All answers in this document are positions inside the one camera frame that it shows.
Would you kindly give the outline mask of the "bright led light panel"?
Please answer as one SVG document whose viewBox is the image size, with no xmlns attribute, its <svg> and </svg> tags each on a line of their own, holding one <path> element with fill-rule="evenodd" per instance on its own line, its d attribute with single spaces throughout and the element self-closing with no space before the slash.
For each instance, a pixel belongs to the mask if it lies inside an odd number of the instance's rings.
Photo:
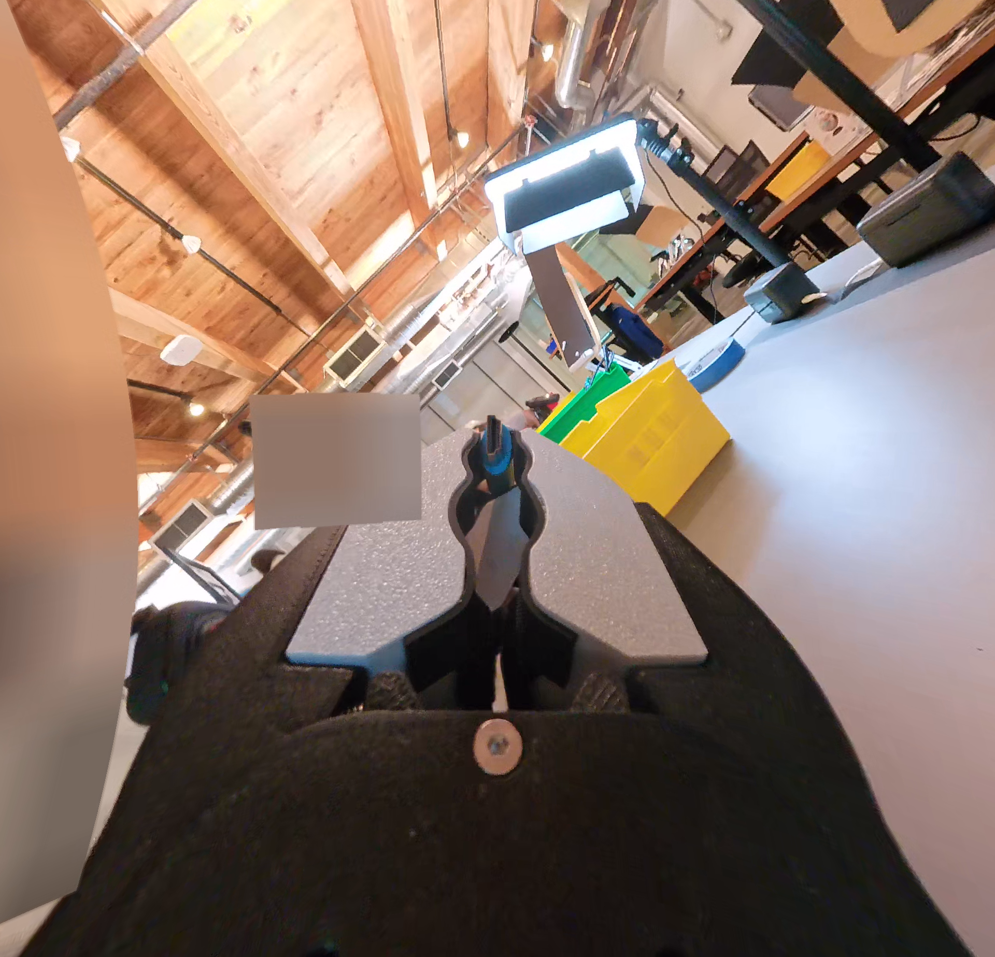
<svg viewBox="0 0 995 957">
<path fill-rule="evenodd" d="M 489 174 L 484 191 L 514 254 L 533 254 L 626 219 L 645 188 L 639 125 L 612 118 Z"/>
</svg>

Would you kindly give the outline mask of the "thick black pole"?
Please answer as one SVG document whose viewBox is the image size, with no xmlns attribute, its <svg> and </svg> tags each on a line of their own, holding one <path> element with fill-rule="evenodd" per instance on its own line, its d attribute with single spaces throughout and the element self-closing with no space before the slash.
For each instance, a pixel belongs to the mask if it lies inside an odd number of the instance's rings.
<svg viewBox="0 0 995 957">
<path fill-rule="evenodd" d="M 778 45 L 856 116 L 894 148 L 917 172 L 926 171 L 940 155 L 902 117 L 886 105 L 836 55 L 812 38 L 776 0 L 736 0 Z"/>
</svg>

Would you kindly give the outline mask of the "yellow plastic bin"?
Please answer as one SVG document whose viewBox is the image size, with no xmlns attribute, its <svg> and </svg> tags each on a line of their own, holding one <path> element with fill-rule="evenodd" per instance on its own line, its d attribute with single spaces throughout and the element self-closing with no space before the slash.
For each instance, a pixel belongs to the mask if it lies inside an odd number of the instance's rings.
<svg viewBox="0 0 995 957">
<path fill-rule="evenodd" d="M 668 516 L 731 437 L 675 361 L 595 406 L 561 445 Z"/>
</svg>

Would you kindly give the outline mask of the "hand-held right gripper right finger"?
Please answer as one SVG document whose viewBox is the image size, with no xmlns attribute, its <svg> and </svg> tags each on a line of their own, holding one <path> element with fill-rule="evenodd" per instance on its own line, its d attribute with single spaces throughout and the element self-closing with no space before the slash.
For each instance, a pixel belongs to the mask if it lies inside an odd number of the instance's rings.
<svg viewBox="0 0 995 957">
<path fill-rule="evenodd" d="M 524 592 L 565 632 L 566 669 L 702 665 L 704 641 L 628 494 L 538 432 L 521 442 L 539 522 Z"/>
</svg>

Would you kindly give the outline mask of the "yellow storage bin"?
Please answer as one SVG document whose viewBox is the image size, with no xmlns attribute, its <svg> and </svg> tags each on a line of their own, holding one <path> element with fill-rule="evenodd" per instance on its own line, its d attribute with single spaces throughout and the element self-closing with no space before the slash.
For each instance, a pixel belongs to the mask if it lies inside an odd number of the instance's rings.
<svg viewBox="0 0 995 957">
<path fill-rule="evenodd" d="M 806 144 L 785 163 L 778 174 L 765 184 L 766 191 L 777 200 L 784 202 L 817 177 L 831 161 L 831 155 L 814 139 Z"/>
</svg>

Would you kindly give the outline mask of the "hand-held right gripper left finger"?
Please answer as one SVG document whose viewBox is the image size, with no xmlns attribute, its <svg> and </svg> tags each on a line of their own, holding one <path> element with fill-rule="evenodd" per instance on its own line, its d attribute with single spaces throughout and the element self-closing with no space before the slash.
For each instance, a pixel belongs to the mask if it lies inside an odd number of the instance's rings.
<svg viewBox="0 0 995 957">
<path fill-rule="evenodd" d="M 472 441 L 458 431 L 423 450 L 420 519 L 345 530 L 287 647 L 290 664 L 399 672 L 405 640 L 463 600 L 466 545 L 454 498 Z"/>
</svg>

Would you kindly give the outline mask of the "thin black light stand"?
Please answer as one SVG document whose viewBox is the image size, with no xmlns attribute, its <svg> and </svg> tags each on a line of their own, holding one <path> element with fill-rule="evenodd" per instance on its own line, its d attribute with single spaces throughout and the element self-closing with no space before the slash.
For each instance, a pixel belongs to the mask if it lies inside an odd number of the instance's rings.
<svg viewBox="0 0 995 957">
<path fill-rule="evenodd" d="M 730 202 L 713 182 L 693 168 L 693 156 L 689 148 L 682 145 L 673 146 L 672 139 L 676 134 L 674 128 L 666 135 L 661 135 L 659 124 L 654 119 L 639 118 L 636 123 L 637 137 L 642 147 L 664 162 L 680 179 L 685 180 L 690 188 L 718 213 L 726 225 L 753 248 L 754 252 L 761 255 L 771 267 L 783 267 L 791 262 L 790 255 L 754 226 L 747 213 Z"/>
</svg>

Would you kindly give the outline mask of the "small dark cube box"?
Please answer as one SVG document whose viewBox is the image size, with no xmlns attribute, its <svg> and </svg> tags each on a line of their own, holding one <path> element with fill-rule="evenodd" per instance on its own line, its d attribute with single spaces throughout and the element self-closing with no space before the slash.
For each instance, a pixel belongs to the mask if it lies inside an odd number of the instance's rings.
<svg viewBox="0 0 995 957">
<path fill-rule="evenodd" d="M 767 324 L 799 317 L 810 304 L 826 296 L 797 263 L 768 270 L 744 292 L 748 306 Z"/>
</svg>

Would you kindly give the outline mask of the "white flat panel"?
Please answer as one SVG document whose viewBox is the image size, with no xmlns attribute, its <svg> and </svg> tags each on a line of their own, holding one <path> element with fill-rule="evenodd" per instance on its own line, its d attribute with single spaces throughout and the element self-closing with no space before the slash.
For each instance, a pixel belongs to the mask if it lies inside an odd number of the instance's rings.
<svg viewBox="0 0 995 957">
<path fill-rule="evenodd" d="M 576 372 L 603 364 L 606 347 L 576 283 L 566 276 L 553 247 L 524 254 L 536 296 L 560 357 Z"/>
</svg>

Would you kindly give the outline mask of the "black rectangular box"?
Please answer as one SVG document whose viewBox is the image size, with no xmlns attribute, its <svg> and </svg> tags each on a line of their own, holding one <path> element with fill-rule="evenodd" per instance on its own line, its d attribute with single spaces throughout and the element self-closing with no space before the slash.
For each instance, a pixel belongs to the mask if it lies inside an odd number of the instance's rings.
<svg viewBox="0 0 995 957">
<path fill-rule="evenodd" d="M 993 216 L 993 181 L 957 151 L 873 207 L 856 230 L 884 264 L 898 268 L 976 231 Z"/>
</svg>

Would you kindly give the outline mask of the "blue tape roll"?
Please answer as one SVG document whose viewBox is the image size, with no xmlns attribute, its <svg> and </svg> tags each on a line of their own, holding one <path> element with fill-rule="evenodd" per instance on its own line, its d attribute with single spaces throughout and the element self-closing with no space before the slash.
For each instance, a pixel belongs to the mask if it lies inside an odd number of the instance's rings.
<svg viewBox="0 0 995 957">
<path fill-rule="evenodd" d="M 714 388 L 740 365 L 745 348 L 734 338 L 715 345 L 699 359 L 682 363 L 680 372 L 700 394 Z"/>
</svg>

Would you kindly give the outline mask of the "green plastic bin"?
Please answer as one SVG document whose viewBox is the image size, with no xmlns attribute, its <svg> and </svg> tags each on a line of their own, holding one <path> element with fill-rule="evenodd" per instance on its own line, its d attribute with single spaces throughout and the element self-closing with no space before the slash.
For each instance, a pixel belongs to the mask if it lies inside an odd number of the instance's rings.
<svg viewBox="0 0 995 957">
<path fill-rule="evenodd" d="M 591 421 L 602 401 L 629 385 L 629 370 L 621 362 L 614 358 L 607 369 L 593 373 L 580 391 L 553 409 L 538 433 L 560 444 L 581 422 Z"/>
</svg>

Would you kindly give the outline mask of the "braided hdmi cable green plugs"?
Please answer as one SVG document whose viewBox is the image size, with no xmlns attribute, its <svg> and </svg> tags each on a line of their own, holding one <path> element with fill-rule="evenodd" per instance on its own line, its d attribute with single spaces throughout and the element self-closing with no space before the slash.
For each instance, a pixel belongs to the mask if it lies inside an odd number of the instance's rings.
<svg viewBox="0 0 995 957">
<path fill-rule="evenodd" d="M 514 435 L 497 416 L 488 416 L 480 430 L 478 456 L 489 498 L 495 501 L 516 488 Z"/>
</svg>

